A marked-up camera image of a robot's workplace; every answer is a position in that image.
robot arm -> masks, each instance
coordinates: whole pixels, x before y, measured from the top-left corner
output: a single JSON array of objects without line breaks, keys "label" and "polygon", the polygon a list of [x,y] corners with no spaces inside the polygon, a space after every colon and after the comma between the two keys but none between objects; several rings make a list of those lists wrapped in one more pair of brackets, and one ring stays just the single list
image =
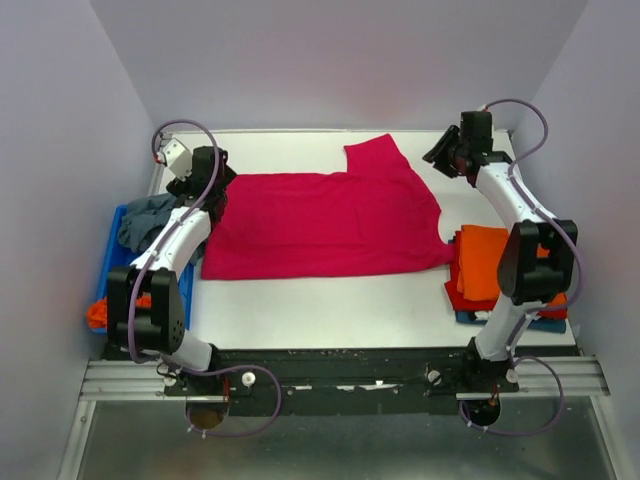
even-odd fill
[{"label": "robot arm", "polygon": [[222,168],[218,169],[207,198],[188,217],[181,219],[211,179],[213,153],[213,147],[200,147],[192,155],[177,140],[170,140],[158,152],[158,163],[176,176],[167,185],[167,191],[176,196],[169,222],[131,265],[114,268],[107,277],[107,334],[111,343],[124,347],[128,345],[128,311],[133,283],[143,265],[152,261],[139,291],[140,295],[151,297],[151,306],[135,309],[136,347],[148,355],[162,355],[174,364],[197,371],[211,369],[215,347],[185,329],[178,279],[193,252],[207,240],[224,212],[226,187],[236,176],[226,165],[226,151],[219,150]]},{"label": "robot arm", "polygon": [[[491,134],[490,112],[463,112],[460,128],[449,127],[423,157],[451,178],[466,177],[489,200],[510,230],[497,272],[500,297],[487,325],[469,346],[474,358],[471,369],[476,377],[486,362],[508,366],[509,348],[516,345],[530,322],[525,313],[544,307],[557,294],[565,292],[573,270],[571,250],[539,212],[551,218],[555,215],[522,185],[515,168],[513,175],[529,194],[533,208],[524,201],[509,178],[512,160],[505,152],[493,151]],[[571,220],[557,223],[575,243],[576,225]],[[538,257],[538,247],[547,249],[549,255]],[[495,373],[495,365],[490,369]]]}]

stack of folded clothes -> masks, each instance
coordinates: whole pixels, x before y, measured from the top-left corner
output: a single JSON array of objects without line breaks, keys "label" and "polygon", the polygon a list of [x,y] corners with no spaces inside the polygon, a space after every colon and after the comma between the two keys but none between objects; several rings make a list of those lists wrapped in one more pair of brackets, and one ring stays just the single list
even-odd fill
[{"label": "stack of folded clothes", "polygon": [[[498,263],[508,238],[509,232],[503,228],[463,225],[456,232],[451,279],[444,286],[459,323],[486,323],[488,312],[500,295]],[[542,249],[538,251],[539,256],[545,254]],[[562,305],[566,301],[566,295],[561,293],[549,305]],[[564,333],[566,318],[566,309],[540,312],[529,328]]]}]

plastic container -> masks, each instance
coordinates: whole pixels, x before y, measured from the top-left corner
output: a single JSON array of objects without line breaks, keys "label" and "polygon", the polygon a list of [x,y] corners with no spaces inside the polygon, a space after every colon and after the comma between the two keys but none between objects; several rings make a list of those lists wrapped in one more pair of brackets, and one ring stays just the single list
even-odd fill
[{"label": "plastic container", "polygon": [[[102,272],[100,273],[100,282],[98,283],[98,291],[94,301],[98,301],[101,298],[107,296],[107,274],[113,267],[120,267],[129,265],[132,261],[140,256],[139,253],[133,253],[128,248],[122,247],[117,240],[118,230],[122,223],[122,217],[127,213],[127,206],[120,205],[116,208],[116,213],[113,216],[113,223],[111,224],[111,232],[109,233],[109,242],[107,243],[107,251],[104,255],[104,262],[102,264]],[[190,263],[187,264],[182,276],[179,280],[180,293],[182,294],[182,307],[184,308],[184,325],[188,330],[191,325],[191,296],[193,294],[193,274],[194,266]],[[106,334],[106,328],[92,328],[95,333]]]}]

gray cloth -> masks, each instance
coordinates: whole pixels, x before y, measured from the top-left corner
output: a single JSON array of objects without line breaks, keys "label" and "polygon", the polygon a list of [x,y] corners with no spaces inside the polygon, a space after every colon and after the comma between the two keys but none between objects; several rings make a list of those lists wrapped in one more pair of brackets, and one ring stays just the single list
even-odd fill
[{"label": "gray cloth", "polygon": [[[118,229],[118,243],[133,253],[144,252],[169,222],[175,201],[176,197],[163,193],[130,202]],[[203,242],[196,249],[190,259],[192,264],[204,256],[204,245]]]}]

red cloth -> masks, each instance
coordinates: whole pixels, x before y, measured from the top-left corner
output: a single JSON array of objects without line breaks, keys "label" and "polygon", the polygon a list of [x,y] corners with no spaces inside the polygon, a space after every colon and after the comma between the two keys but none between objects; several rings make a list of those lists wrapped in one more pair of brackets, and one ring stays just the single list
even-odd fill
[{"label": "red cloth", "polygon": [[345,151],[347,172],[239,175],[202,278],[348,277],[451,262],[440,207],[391,136]]},{"label": "red cloth", "polygon": [[[454,259],[449,265],[451,279],[444,284],[444,288],[447,291],[451,306],[456,312],[479,312],[479,311],[491,311],[496,306],[495,300],[485,300],[476,302],[467,300],[464,298],[461,292],[458,291],[458,277],[460,276],[460,232],[456,232],[454,244]],[[567,318],[567,309],[540,312],[540,316],[548,319],[564,320]]]}]

